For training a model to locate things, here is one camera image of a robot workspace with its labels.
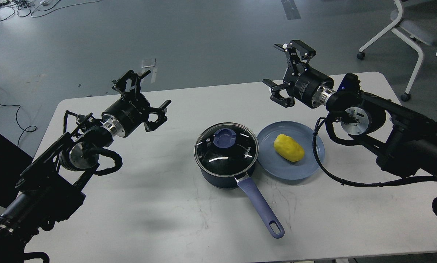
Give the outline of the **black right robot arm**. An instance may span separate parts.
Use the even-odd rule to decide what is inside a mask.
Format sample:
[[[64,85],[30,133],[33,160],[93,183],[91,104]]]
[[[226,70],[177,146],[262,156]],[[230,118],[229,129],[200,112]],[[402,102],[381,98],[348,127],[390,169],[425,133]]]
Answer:
[[[437,182],[437,122],[391,100],[361,90],[359,77],[345,74],[337,90],[334,80],[310,66],[316,50],[300,40],[274,44],[286,56],[282,84],[263,79],[270,99],[289,108],[298,100],[309,108],[325,106],[312,132],[312,152],[322,171],[341,185],[353,187],[403,186]],[[325,125],[329,138],[345,146],[362,145],[376,155],[382,171],[399,177],[379,183],[359,183],[327,171],[316,151],[317,135]]]

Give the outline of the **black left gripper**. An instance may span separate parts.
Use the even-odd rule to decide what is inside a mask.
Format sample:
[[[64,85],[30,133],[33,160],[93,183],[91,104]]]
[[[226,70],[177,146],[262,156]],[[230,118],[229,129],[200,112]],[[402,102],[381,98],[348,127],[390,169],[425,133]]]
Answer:
[[[150,107],[150,102],[141,93],[141,81],[151,73],[150,70],[141,75],[128,70],[124,76],[112,81],[111,88],[120,93],[121,98],[110,105],[103,113],[102,120],[117,121],[119,137],[128,137],[144,122],[146,132],[153,132],[167,121],[167,106],[172,100],[166,100],[160,107]],[[155,121],[149,121],[149,116],[155,115]]]

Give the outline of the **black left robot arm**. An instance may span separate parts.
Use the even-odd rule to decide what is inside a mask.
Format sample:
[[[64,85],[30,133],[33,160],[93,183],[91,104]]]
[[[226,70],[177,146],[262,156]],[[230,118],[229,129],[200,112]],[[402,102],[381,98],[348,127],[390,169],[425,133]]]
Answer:
[[[151,107],[141,93],[141,82],[150,73],[128,70],[113,81],[120,98],[100,118],[65,112],[62,136],[21,172],[15,185],[20,194],[0,215],[0,263],[50,262],[44,252],[25,252],[26,245],[83,205],[83,188],[93,175],[120,170],[122,157],[109,150],[114,138],[128,137],[141,124],[152,132],[167,121],[171,100]]]

